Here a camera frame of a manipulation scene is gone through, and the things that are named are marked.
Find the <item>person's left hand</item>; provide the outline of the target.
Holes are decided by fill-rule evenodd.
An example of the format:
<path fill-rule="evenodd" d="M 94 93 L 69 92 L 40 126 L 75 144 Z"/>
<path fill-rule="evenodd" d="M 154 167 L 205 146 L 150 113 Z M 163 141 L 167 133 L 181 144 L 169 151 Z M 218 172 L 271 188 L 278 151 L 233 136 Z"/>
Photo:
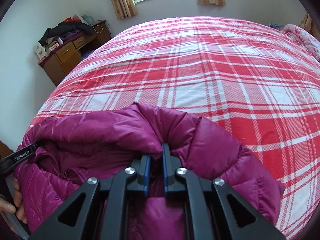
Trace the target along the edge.
<path fill-rule="evenodd" d="M 1 212 L 8 212 L 11 214 L 15 214 L 16 217 L 22 221 L 24 224 L 27 224 L 27 218 L 25 216 L 25 210 L 23 205 L 23 198 L 20 190 L 20 185 L 17 179 L 14 179 L 13 186 L 15 189 L 15 194 L 13 197 L 14 204 L 11 204 L 1 195 L 0 207 Z"/>

